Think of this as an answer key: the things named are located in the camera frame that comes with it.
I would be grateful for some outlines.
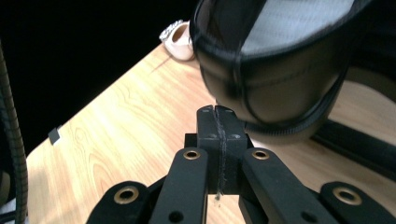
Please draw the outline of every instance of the shoe insole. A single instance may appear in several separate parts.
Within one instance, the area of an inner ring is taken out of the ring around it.
[[[246,54],[297,44],[345,16],[354,0],[267,0],[241,51]]]

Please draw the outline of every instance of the black cable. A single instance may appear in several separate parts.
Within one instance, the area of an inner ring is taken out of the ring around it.
[[[28,178],[21,129],[9,85],[6,61],[0,40],[0,116],[8,140],[15,173],[15,223],[24,223],[27,214]]]

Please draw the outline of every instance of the white shoe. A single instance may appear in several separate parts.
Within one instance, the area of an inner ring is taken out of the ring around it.
[[[187,61],[193,58],[189,21],[172,23],[160,34],[160,40],[176,59]]]

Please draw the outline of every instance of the wooden table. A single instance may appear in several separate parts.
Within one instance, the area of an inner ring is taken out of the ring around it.
[[[196,132],[196,110],[214,105],[196,61],[175,61],[159,46],[66,122],[54,144],[28,157],[31,223],[84,223],[104,193],[120,182],[147,186],[167,174],[184,134]],[[396,144],[396,106],[346,83],[331,118]],[[267,147],[309,188],[344,181],[396,216],[396,183],[307,140]],[[208,199],[207,223],[243,223],[237,196]]]

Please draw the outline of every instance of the screw hole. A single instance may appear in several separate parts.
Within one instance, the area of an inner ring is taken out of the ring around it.
[[[120,198],[122,198],[122,199],[129,199],[129,198],[132,198],[132,197],[134,197],[134,193],[131,192],[130,190],[126,190],[126,191],[124,191],[123,193],[120,194]]]
[[[186,158],[187,160],[196,160],[198,159],[201,154],[197,151],[191,150],[191,151],[187,151],[183,154],[184,158]]]
[[[139,196],[139,190],[135,186],[126,186],[114,195],[114,202],[118,204],[132,203]]]
[[[308,213],[308,212],[302,212],[301,217],[303,218],[303,220],[305,220],[309,223],[317,223],[318,222],[318,218],[315,215]]]
[[[241,138],[241,135],[239,135],[239,134],[231,134],[230,137],[238,139],[238,138]]]
[[[169,221],[173,222],[173,223],[178,223],[181,222],[183,220],[183,214],[181,214],[181,212],[175,211],[172,212],[171,214],[169,214]]]
[[[266,152],[261,151],[261,150],[256,150],[252,153],[253,157],[258,159],[258,160],[267,160],[270,158],[270,155],[268,155]]]
[[[332,194],[334,194],[335,198],[343,203],[347,203],[350,205],[361,204],[361,196],[359,196],[359,194],[352,189],[338,187],[332,191]]]

